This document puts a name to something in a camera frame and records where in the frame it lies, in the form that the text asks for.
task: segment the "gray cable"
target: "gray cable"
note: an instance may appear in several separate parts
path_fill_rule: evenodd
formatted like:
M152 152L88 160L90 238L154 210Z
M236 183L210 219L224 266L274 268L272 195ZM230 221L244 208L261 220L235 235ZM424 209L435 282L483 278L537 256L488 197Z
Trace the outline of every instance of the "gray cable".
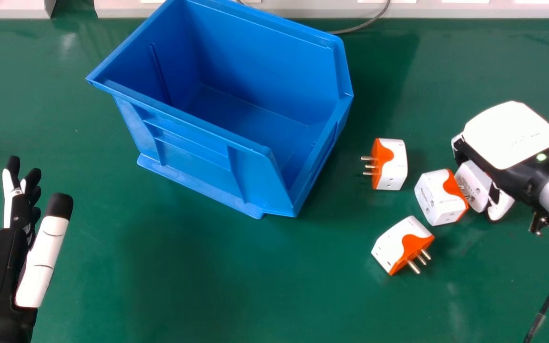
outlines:
M248 4L244 3L243 0L236 0L236 1L245 6L249 6ZM366 28L367 26L372 25L372 23L375 22L376 20L379 20L383 16L383 14L385 14L390 4L391 4L391 0L387 0L387 2L385 3L385 7L383 7L383 9L381 9L379 13L377 13L374 17L370 18L366 22L363 22L357 26L353 26L352 28L335 30L335 31L327 31L327 33L331 33L333 35L344 35L345 33L351 33L351 32L355 32L357 30Z

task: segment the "cable connector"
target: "cable connector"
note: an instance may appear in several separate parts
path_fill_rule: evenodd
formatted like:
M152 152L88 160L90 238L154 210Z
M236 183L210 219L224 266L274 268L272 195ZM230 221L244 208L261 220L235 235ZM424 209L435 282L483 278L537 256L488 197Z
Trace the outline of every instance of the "cable connector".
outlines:
M399 191L408 176L406 144L401 139L377 138L374 140L370 156L362 156L368 161L364 175L372 176L372 188L384 191Z
M458 222L469 209L450 169L423 173L414 187L414 195L432 226Z
M433 235L411 215L395 224L380 236L372 248L372 256L381 264L388 275L394 275L406 264L420 274L413 262L418 259L423 265L431 260L427 247L433 242Z

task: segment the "black and white robotic hand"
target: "black and white robotic hand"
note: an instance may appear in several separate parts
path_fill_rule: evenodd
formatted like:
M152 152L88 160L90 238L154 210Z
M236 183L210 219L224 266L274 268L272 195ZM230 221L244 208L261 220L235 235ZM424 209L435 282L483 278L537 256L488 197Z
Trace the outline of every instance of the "black and white robotic hand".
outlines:
M69 195L50 197L39 232L41 171L19 180L20 159L12 156L2 173L4 219L0 230L0 343L28 343L37 308L48 290L73 210Z
M524 202L534 211L530 232L541 235L549 226L549 123L509 101L475 116L451 143L470 206L496 222Z

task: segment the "robotic hand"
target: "robotic hand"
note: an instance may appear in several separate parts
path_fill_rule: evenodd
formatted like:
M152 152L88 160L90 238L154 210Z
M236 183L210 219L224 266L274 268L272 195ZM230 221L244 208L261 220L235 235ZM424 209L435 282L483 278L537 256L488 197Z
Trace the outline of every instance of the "robotic hand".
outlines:
M35 234L41 195L41 171L18 180L20 159L12 156L2 173L4 224L0 230L0 343L28 343L67 231L73 199L50 197Z
M506 102L471 119L452 139L455 178L477 212L497 221L514 200L534 211L530 232L549 226L549 123L521 102Z

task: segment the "plug pin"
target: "plug pin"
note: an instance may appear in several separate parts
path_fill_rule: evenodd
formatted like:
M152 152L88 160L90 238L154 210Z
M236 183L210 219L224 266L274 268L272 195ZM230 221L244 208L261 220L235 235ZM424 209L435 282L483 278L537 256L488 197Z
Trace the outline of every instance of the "plug pin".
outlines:
M427 265L427 261L425 261L425 259L421 258L421 255L417 255L417 258L418 258L419 261L421 261L421 263L423 265Z
M412 268L412 270L417 273L417 274L421 274L421 270L417 267L416 264L414 264L414 262L408 260L406 261L408 263L408 265L410 266L410 268Z
M423 256L425 256L426 259L431 261L431 255L427 252L427 250L421 249L421 253L423 254Z

